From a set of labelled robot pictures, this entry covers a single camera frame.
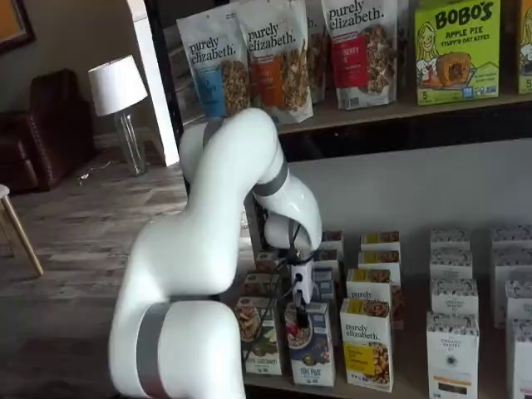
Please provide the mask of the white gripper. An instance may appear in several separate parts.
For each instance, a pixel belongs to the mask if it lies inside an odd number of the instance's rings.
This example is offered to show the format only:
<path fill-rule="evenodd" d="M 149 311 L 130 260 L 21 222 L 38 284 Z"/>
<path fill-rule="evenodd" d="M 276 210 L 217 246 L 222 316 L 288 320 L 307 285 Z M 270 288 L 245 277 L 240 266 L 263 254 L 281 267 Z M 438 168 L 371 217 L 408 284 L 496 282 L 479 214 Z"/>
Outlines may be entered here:
<path fill-rule="evenodd" d="M 294 264 L 290 268 L 297 326 L 298 328 L 308 328 L 306 307 L 313 296 L 313 261 Z"/>

